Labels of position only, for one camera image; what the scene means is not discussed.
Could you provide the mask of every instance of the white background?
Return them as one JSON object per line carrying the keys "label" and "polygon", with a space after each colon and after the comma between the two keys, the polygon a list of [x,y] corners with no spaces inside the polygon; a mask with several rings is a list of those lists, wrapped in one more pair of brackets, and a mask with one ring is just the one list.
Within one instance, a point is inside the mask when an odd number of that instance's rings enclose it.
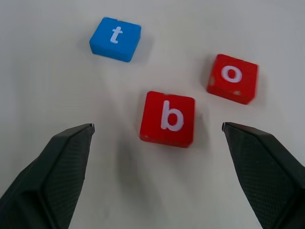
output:
{"label": "white background", "polygon": [[[304,0],[2,0],[0,195],[66,128],[95,123],[71,229],[259,229],[221,125],[274,134],[305,163]],[[104,16],[137,23],[131,63],[93,55]],[[224,53],[260,65],[257,97],[208,94]],[[149,90],[196,100],[189,149],[142,142]]]}

